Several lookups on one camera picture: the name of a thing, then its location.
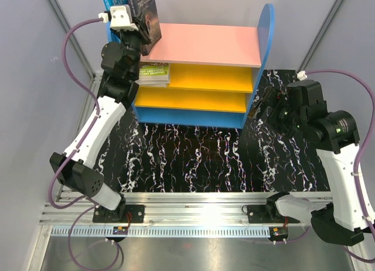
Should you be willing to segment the dark tale two cities book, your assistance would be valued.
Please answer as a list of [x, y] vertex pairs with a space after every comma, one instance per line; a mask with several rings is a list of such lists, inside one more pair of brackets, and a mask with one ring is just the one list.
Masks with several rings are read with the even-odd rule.
[[132, 17], [138, 18], [143, 27], [147, 28], [149, 44], [142, 47], [142, 54], [148, 56], [154, 46], [162, 38], [161, 27], [155, 0], [128, 0]]

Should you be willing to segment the green storey treehouse book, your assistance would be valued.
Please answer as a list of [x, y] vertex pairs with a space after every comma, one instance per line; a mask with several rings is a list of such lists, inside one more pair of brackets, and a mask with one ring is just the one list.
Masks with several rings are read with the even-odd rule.
[[142, 62], [139, 71], [141, 81], [169, 81], [169, 63], [146, 63]]

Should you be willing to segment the blue back cover book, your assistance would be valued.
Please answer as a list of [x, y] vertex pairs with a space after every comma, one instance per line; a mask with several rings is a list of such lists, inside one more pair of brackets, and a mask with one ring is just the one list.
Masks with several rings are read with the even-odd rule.
[[169, 85], [166, 81], [137, 81], [137, 84], [145, 87], [162, 87], [165, 88]]

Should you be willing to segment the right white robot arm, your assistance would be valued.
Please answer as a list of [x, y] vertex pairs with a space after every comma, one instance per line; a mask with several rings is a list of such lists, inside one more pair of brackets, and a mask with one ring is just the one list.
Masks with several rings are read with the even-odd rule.
[[364, 241], [364, 233], [374, 231], [374, 209], [360, 175], [354, 117], [346, 111], [329, 112], [321, 85], [310, 80], [290, 84], [286, 92], [267, 88], [250, 116], [282, 135], [301, 135], [314, 144], [332, 194], [331, 202], [317, 204], [286, 191], [276, 193], [265, 203], [268, 220], [295, 219], [335, 245], [354, 246]]

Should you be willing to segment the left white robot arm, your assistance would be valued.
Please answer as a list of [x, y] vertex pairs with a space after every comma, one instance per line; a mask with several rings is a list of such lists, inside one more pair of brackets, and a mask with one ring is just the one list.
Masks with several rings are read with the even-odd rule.
[[58, 181], [81, 195], [66, 205], [56, 204], [51, 192], [48, 199], [50, 205], [58, 210], [86, 199], [93, 203], [95, 210], [104, 211], [110, 222], [121, 222], [132, 220], [125, 198], [111, 189], [93, 167], [107, 136], [135, 100], [139, 89], [137, 81], [142, 47], [151, 40], [147, 27], [139, 19], [118, 25], [112, 23], [111, 30], [120, 41], [105, 44], [101, 51], [104, 79], [99, 93], [94, 94], [74, 74], [70, 74], [76, 84], [93, 98], [93, 113], [66, 150], [50, 157], [54, 176], [49, 189]]

